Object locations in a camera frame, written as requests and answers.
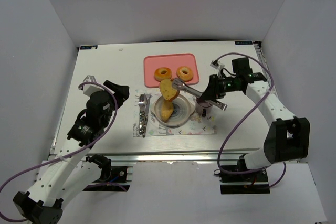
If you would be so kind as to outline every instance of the mug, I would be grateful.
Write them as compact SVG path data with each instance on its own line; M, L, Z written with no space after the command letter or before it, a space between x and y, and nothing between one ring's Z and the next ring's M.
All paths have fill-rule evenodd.
M206 117L206 115L210 113L211 108L211 104L201 100L200 98L196 98L195 110L199 115Z

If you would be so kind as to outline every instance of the piece of bread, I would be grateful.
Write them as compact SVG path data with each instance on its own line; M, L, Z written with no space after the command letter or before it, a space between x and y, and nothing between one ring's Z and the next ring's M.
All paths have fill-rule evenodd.
M170 68L158 68L154 73L154 78L157 81L171 79L171 77L172 77L172 70Z
M172 84L173 84L173 81L170 79L162 80L159 84L161 95L166 101L169 101L169 102L172 102L180 94L180 91L174 89Z
M167 121L170 116L173 114L174 111L174 105L172 102L163 100L163 103L161 105L161 120Z
M191 81L194 78L193 70L187 66L179 67L176 74L182 81Z

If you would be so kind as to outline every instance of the white wall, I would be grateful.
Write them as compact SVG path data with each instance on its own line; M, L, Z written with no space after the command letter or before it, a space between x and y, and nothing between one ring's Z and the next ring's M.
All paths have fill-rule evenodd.
M336 0L285 0L263 43L280 98L311 123L308 163L331 223L336 223L335 45Z
M0 184L47 158L76 60L76 48L49 0L0 0ZM24 175L0 194L0 211L32 185Z
M263 40L284 0L50 0L80 44Z

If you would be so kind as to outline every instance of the pink plate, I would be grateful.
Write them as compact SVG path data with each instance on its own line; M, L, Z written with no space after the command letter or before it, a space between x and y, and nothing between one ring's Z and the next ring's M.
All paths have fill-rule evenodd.
M196 59L193 54L177 55L155 55L147 56L143 60L144 82L148 88L157 88L159 82L154 78L154 73L158 68L170 68L172 78L176 77L176 71L180 66L190 67L194 72L194 78L187 82L188 84L197 84L199 82Z

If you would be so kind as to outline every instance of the yellow bread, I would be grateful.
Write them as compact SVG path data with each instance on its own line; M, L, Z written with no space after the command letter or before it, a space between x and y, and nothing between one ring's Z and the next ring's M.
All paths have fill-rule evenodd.
M167 121L174 111L174 105L172 102L164 100L161 105L161 119Z
M169 101L169 102L172 102L180 94L180 91L174 89L172 84L173 84L173 81L169 79L164 79L160 82L160 85L159 85L161 95L166 101Z

